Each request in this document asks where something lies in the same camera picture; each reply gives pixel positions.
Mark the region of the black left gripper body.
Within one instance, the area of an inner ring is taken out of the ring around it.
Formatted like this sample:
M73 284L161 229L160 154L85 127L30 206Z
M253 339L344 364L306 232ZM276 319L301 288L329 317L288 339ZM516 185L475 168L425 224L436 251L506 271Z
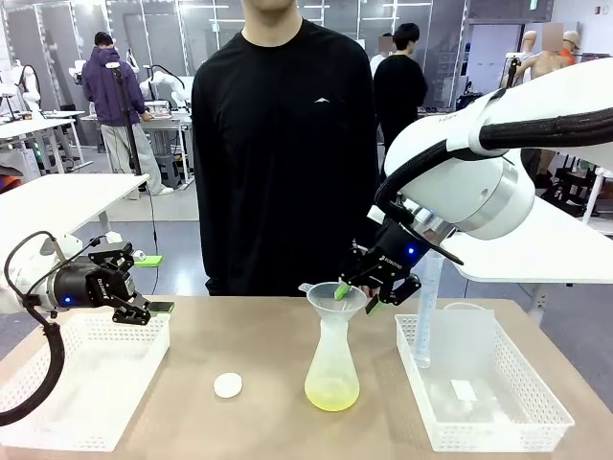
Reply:
M85 259L60 268L53 281L53 300L59 308L112 307L120 311L137 309L136 291L129 270L133 262L119 266Z

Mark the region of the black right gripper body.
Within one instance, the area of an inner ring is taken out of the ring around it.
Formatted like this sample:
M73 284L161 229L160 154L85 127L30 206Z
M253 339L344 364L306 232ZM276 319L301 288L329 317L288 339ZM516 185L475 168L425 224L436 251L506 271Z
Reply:
M407 278L429 246L396 222L384 222L375 230L373 250L376 262L372 278Z

